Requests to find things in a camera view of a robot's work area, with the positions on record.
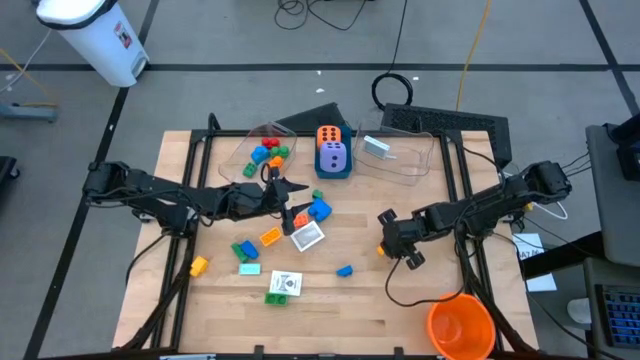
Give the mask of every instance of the wooden tabletop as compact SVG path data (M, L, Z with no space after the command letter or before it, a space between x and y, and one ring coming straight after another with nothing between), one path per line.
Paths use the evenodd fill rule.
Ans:
M188 149L189 132L166 132L155 175L180 182ZM463 132L470 150L492 156L486 133ZM218 172L241 138L214 138L207 186L227 181ZM209 259L209 268L192 278L180 342L181 352L251 353L264 345L267 353L391 354L395 346L406 354L436 354L425 333L431 305L402 308L389 301L384 282L393 261L380 257L376 246L382 239L377 216L393 208L399 218L412 210L448 201L447 185L439 145L429 173L415 186L403 186L352 173L347 180L320 180L313 170L314 139L298 138L296 157L287 169L287 179L309 185L291 194L289 206L310 201L313 189L325 194L333 214L320 224L326 238L300 253L288 237L265 248L259 236L280 225L269 216L242 222L216 222L198 232L196 255ZM451 146L454 169L458 169ZM474 192L497 183L495 168L486 160L467 154ZM197 179L199 163L196 161ZM463 194L458 172L458 194ZM499 225L496 232L510 237L510 229ZM142 225L137 252L159 234L155 224ZM238 275L238 260L230 248L250 239L258 248L260 276ZM128 341L158 301L169 241L145 255L134 267L116 329L114 346ZM484 242L496 304L509 322L532 346L537 340L512 244L492 237ZM402 263L394 274L390 292L402 302L438 298L457 291L460 266L454 254L453 237L418 244L426 263L410 271ZM335 271L346 265L353 276L340 278ZM300 297L289 297L286 307L265 305L272 270L303 273ZM164 343L168 344L173 309L168 312Z

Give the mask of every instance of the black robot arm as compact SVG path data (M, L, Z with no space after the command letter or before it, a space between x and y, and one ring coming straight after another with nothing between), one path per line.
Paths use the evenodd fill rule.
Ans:
M522 217L527 204L554 203L564 200L569 192L571 183L560 165L549 161L536 163L469 198L414 210L411 219L395 220L392 209L385 211L378 216L383 226L380 247L391 258L406 257L413 270L425 262L414 245L416 242L436 240L451 231L463 230L473 237L485 237L500 218Z
M263 167L268 173L264 190L258 183L231 183L221 187L192 188L131 169L122 162L92 163L83 187L88 202L97 207L129 206L138 218L151 217L163 231L186 236L201 216L210 221L239 221L280 213L285 235L293 230L293 219L310 203L286 208L289 193L307 188L285 178L278 169Z

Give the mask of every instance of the orange plastic bowl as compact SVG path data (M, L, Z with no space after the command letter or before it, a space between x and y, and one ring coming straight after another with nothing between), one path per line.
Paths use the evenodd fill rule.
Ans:
M436 349L451 360L486 359L496 341L489 312L478 299L466 294L434 304L426 330Z

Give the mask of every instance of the yellow cable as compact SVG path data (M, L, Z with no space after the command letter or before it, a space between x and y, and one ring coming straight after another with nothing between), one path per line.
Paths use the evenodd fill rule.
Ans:
M464 77L467 75L467 69L469 68L469 64L471 64L471 58L473 57L473 53L476 51L476 46L478 45L478 40L480 40L480 36L482 35L482 30L484 30L484 23L487 21L490 8L491 8L491 0L487 0L487 5L484 7L484 14L482 14L482 21L480 22L480 26L478 27L478 32L476 32L476 38L475 40L473 40L473 46L471 46L471 51L469 51L469 56L467 56L467 62L464 64L464 69L462 70L462 75L460 76L460 86L458 87L458 100L456 101L456 111L460 109L460 101L462 100L462 91L464 90Z
M22 72L22 67L20 67L20 65L18 65L18 63L13 60L13 58L9 55L9 53L7 53L3 48L0 48L0 54L3 55L7 60L9 60L9 62L16 68L18 69L18 71ZM29 73L27 73L26 71L24 72L24 74L22 75L24 77L26 77L27 79L29 79L34 85L36 85L40 91L42 91L42 93L44 94L44 96L51 100L53 98L53 96L51 96L51 94L49 94L49 92L47 91L47 88L45 88L42 84L40 84L39 82L37 82L34 78L31 77L31 75L29 75ZM58 104L56 104L55 102L46 102L46 103L26 103L26 104L22 104L23 106L49 106L49 107L57 107Z

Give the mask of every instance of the clear plastic container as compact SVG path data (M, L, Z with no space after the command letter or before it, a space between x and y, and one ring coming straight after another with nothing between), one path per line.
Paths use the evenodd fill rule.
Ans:
M389 146L385 157L365 148L366 136ZM427 132L409 133L363 120L353 147L354 170L358 174L413 186L429 172L434 145L433 136Z
M283 176L289 165L293 162L293 159L296 157L296 143L298 141L298 137L295 132L275 122L260 125L249 131L247 137L245 137L240 145L238 145L231 157L229 157L229 160L220 164L218 167L220 175L229 180L229 182L260 182L256 179L260 179L260 170L262 169L262 164L265 163L264 161L260 164L256 164L256 172L251 178L244 176L242 172L247 164L254 163L251 158L251 153L256 149L256 147L262 146L263 138L277 138L280 140L280 146L287 146L289 148L289 156L284 160L284 163L280 167L280 176Z

